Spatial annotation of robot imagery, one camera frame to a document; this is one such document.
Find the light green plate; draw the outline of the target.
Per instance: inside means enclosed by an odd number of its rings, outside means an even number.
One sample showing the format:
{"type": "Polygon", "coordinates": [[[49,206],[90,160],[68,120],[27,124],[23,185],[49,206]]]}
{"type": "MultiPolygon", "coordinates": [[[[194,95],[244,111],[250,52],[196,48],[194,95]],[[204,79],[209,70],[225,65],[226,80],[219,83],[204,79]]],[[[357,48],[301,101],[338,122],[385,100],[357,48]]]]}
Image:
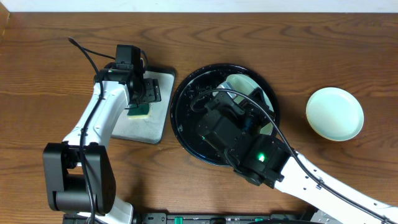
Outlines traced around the light green plate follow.
{"type": "MultiPolygon", "coordinates": [[[[252,78],[250,78],[247,75],[243,74],[232,74],[227,76],[226,80],[219,84],[216,88],[227,88],[231,90],[236,90],[238,92],[241,92],[245,95],[249,95],[252,93],[256,88],[261,88],[252,78]]],[[[271,101],[269,97],[265,94],[265,91],[263,90],[263,95],[264,99],[266,102],[266,105],[269,107],[269,109],[274,112],[273,106],[271,104],[271,101]]],[[[227,93],[230,97],[232,97],[233,101],[235,103],[240,103],[244,98],[241,96],[238,96],[234,93],[227,93]]],[[[273,125],[272,124],[267,124],[263,126],[260,130],[261,134],[268,134],[271,135],[273,130],[273,125]]]]}
{"type": "Polygon", "coordinates": [[[353,139],[364,125],[360,102],[348,91],[337,87],[314,92],[307,101],[305,114],[311,128],[331,141],[353,139]]]}

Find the green yellow sponge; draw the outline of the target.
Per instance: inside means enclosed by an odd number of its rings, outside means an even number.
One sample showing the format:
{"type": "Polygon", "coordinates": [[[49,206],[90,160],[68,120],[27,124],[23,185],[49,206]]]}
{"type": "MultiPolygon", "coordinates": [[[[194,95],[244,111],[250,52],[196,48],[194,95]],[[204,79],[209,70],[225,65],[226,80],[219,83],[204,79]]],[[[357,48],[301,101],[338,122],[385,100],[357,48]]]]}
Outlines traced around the green yellow sponge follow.
{"type": "Polygon", "coordinates": [[[127,117],[129,119],[148,118],[150,116],[150,112],[150,104],[139,105],[136,108],[129,108],[127,112],[127,117]]]}

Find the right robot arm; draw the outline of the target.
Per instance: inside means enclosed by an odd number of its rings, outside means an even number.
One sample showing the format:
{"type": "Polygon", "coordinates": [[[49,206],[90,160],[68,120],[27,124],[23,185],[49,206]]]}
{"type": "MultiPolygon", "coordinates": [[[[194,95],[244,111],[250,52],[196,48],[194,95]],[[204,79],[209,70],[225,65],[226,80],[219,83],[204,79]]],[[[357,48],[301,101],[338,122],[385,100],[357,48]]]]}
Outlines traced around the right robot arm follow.
{"type": "Polygon", "coordinates": [[[358,192],[294,150],[274,122],[261,88],[216,88],[196,96],[197,133],[249,183],[293,195],[341,223],[397,223],[397,207],[358,192]]]}

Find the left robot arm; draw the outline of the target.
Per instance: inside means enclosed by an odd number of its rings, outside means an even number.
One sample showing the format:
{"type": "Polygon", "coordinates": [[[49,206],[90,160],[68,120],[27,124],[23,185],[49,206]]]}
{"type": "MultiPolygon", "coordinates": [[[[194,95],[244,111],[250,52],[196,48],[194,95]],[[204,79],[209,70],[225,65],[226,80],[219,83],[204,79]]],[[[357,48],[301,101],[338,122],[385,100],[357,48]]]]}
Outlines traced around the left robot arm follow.
{"type": "Polygon", "coordinates": [[[129,105],[161,100],[156,79],[144,78],[145,53],[118,45],[113,63],[95,69],[93,95],[80,120],[60,143],[43,153],[49,207],[73,212],[86,223],[132,223],[133,206],[116,195],[107,147],[121,113],[129,105]]]}

